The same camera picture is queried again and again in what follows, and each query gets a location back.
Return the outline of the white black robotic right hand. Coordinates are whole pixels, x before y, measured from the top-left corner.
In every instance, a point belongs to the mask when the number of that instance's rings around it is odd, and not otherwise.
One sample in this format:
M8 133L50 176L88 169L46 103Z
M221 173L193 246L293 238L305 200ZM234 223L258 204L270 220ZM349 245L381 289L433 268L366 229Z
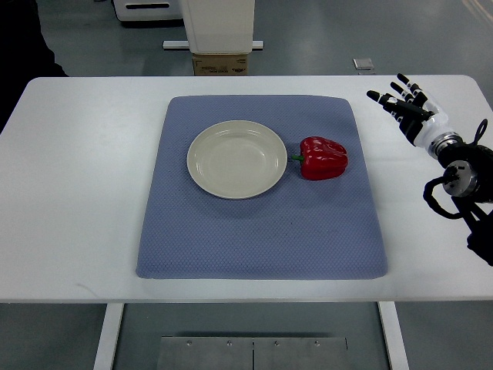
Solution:
M367 97L396 120L413 146L429 149L436 138L453 132L447 113L416 82L398 73L391 88L394 95L369 90Z

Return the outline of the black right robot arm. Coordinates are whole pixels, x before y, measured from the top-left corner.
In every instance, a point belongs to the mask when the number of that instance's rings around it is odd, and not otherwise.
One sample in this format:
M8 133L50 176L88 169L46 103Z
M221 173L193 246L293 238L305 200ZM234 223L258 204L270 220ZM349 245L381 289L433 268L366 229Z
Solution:
M492 150L479 143L487 127L488 121L483 119L471 143L450 135L440 144L436 154L444 172L426 183L423 198L436 214L464 220L471 232L467 248L492 265L492 212L481 208L492 202ZM451 197L455 213L445 210L434 198L433 191L439 185Z

